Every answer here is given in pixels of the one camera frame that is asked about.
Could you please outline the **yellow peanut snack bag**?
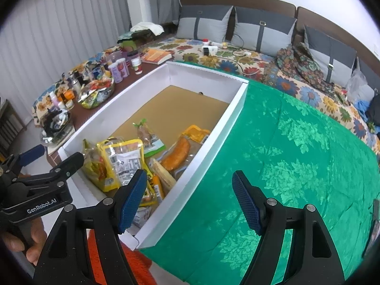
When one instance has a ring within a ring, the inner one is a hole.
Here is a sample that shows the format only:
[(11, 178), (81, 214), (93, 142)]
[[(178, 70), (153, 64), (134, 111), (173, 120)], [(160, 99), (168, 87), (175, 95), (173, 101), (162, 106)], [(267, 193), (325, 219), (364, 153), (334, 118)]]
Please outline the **yellow peanut snack bag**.
[(104, 192), (128, 185), (138, 169), (145, 170), (149, 179), (153, 177), (145, 163), (142, 140), (111, 137), (98, 142), (97, 148), (106, 169)]

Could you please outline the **beige cracker bar packet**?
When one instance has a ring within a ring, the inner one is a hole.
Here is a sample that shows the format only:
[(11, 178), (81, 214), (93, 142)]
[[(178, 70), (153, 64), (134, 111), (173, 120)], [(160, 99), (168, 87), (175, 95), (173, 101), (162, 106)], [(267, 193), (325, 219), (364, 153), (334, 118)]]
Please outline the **beige cracker bar packet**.
[(158, 176), (165, 194), (168, 194), (176, 185), (175, 178), (155, 158), (150, 158), (148, 167), (155, 176)]

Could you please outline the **orange chicken leg snack pack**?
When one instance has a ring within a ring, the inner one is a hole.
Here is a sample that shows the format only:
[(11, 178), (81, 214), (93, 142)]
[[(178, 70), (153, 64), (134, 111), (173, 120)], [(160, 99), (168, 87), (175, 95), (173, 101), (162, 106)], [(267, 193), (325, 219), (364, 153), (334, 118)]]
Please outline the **orange chicken leg snack pack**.
[(190, 125), (177, 141), (160, 157), (158, 162), (175, 180), (178, 180), (203, 146), (211, 132)]

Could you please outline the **olive green nut bag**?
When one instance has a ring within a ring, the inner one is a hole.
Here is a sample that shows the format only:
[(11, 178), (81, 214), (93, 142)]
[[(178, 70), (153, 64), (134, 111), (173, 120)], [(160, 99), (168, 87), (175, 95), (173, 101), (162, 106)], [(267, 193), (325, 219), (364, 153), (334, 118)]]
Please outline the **olive green nut bag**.
[(86, 139), (82, 141), (82, 145), (84, 156), (82, 171), (86, 178), (102, 192), (111, 191), (115, 186), (114, 181), (108, 176), (106, 162), (102, 157), (100, 149)]

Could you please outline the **clear sausage packet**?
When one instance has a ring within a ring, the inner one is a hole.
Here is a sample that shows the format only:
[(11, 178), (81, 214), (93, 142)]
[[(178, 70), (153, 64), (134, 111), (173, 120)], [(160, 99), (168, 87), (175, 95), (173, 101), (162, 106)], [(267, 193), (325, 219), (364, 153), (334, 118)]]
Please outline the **clear sausage packet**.
[(152, 207), (139, 207), (133, 218), (133, 224), (138, 228), (142, 228), (146, 224), (147, 220), (150, 218), (152, 212)]

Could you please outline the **orange sausage stick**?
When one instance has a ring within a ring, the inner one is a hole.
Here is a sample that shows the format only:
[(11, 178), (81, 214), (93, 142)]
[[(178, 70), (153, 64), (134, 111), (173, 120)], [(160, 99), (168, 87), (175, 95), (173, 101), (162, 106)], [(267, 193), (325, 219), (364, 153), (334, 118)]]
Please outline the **orange sausage stick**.
[(157, 175), (153, 175), (153, 177), (151, 179), (151, 185), (152, 185), (153, 190), (155, 192), (155, 195), (157, 197), (158, 203), (161, 204), (161, 202), (163, 201), (163, 199), (165, 197), (165, 194), (164, 194), (164, 191), (162, 188), (161, 181)]

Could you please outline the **bowl of candies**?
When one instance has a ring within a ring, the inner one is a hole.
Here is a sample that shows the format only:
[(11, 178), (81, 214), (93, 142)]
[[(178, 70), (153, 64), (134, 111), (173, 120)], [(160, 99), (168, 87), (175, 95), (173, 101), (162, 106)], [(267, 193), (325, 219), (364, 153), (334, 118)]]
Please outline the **bowl of candies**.
[(112, 96), (114, 89), (115, 83), (113, 79), (104, 77), (91, 81), (81, 89), (77, 96), (77, 102), (84, 109), (96, 108)]

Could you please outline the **green leaf snack bag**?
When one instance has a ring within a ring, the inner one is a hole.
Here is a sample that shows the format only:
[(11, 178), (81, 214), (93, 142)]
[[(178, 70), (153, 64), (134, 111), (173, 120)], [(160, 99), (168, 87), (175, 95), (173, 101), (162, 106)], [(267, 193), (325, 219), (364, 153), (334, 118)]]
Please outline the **green leaf snack bag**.
[(142, 119), (139, 123), (133, 123), (137, 130), (137, 136), (142, 141), (144, 146), (144, 157), (154, 156), (166, 149), (163, 141), (153, 132), (146, 119)]

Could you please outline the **green patterned tablecloth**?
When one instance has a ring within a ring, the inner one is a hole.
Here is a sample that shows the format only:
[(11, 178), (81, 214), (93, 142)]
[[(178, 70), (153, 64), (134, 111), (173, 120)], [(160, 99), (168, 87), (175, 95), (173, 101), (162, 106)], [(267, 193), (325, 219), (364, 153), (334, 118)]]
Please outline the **green patterned tablecloth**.
[(232, 175), (241, 170), (285, 206), (313, 204), (350, 275), (361, 263), (379, 197), (378, 150), (360, 122), (343, 127), (284, 89), (251, 82), (240, 116), (202, 181), (143, 254), (189, 284), (238, 284), (260, 240), (233, 192)]

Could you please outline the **white cardboard box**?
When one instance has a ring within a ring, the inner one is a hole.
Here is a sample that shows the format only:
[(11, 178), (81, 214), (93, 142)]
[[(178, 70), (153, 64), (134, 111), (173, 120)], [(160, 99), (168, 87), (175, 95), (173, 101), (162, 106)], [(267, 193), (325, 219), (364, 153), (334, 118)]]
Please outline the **white cardboard box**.
[(81, 152), (84, 142), (110, 137), (138, 138), (139, 123), (147, 125), (146, 163), (156, 171), (185, 130), (199, 133), (191, 140), (187, 158), (173, 173), (161, 203), (139, 214), (121, 241), (132, 250), (157, 244), (190, 199), (212, 164), (245, 102), (248, 82), (236, 75), (178, 62), (167, 62), (122, 90), (90, 114), (59, 149), (61, 159)]

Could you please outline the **black bag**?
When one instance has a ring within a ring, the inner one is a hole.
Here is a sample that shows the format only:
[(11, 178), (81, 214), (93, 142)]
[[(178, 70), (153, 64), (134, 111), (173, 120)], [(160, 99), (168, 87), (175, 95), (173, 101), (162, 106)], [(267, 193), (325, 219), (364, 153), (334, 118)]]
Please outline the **black bag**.
[(376, 95), (370, 102), (368, 109), (365, 112), (369, 122), (380, 126), (380, 94)]

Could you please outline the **orange book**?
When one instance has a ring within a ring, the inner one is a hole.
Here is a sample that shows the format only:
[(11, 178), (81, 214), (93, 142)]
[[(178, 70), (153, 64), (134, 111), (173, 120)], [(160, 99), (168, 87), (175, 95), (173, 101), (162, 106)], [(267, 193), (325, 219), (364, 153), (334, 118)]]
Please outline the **orange book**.
[(160, 65), (171, 58), (172, 53), (154, 48), (148, 48), (141, 57), (142, 62), (154, 65)]

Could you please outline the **clear plastic bag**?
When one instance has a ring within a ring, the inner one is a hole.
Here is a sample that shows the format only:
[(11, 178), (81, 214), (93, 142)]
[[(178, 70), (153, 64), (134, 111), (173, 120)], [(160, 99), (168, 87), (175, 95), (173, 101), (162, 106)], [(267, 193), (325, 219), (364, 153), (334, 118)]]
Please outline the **clear plastic bag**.
[(375, 91), (368, 85), (366, 76), (361, 71), (358, 58), (356, 58), (356, 64), (347, 82), (346, 89), (347, 100), (352, 104), (360, 100), (370, 102), (375, 96)]

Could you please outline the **dark floral cloth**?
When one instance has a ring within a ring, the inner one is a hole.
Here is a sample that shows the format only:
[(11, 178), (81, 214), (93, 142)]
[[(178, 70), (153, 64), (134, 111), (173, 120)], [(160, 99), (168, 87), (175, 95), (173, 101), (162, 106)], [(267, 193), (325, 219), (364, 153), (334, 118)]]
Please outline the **dark floral cloth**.
[(335, 97), (333, 84), (324, 81), (321, 67), (303, 42), (281, 48), (274, 61), (265, 66), (262, 83), (274, 86), (279, 71), (281, 75), (308, 84), (332, 99)]

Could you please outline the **grey pillow right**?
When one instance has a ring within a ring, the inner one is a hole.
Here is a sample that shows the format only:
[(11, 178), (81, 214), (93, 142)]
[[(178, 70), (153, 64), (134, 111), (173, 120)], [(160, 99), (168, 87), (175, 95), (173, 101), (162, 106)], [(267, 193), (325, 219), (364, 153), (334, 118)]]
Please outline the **grey pillow right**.
[(323, 80), (346, 87), (352, 75), (356, 50), (309, 26), (305, 26), (304, 40), (323, 72)]

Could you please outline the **grey pillow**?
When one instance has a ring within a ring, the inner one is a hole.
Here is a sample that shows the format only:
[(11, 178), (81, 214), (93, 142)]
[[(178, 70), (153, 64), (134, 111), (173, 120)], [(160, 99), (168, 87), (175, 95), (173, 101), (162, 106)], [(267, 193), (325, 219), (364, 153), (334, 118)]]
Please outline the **grey pillow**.
[(295, 25), (294, 17), (237, 6), (231, 44), (275, 57), (291, 44)]
[(233, 6), (226, 5), (184, 5), (176, 38), (222, 43), (232, 10)]
[(323, 80), (346, 87), (352, 75), (356, 50), (309, 26), (305, 26), (304, 40), (323, 72)]

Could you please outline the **grey pillow left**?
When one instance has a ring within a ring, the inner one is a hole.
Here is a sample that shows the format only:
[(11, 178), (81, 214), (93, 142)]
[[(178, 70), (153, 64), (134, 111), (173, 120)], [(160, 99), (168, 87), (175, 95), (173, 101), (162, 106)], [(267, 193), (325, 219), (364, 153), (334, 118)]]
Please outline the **grey pillow left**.
[(226, 5), (184, 5), (176, 38), (222, 43), (232, 10), (233, 6)]

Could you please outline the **grey pillow middle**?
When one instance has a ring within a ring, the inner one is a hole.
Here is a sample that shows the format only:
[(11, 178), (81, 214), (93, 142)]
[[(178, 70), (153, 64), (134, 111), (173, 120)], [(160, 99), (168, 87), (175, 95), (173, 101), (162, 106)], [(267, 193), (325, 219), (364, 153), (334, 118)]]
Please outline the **grey pillow middle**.
[(294, 17), (237, 6), (231, 44), (275, 57), (291, 44), (295, 25)]

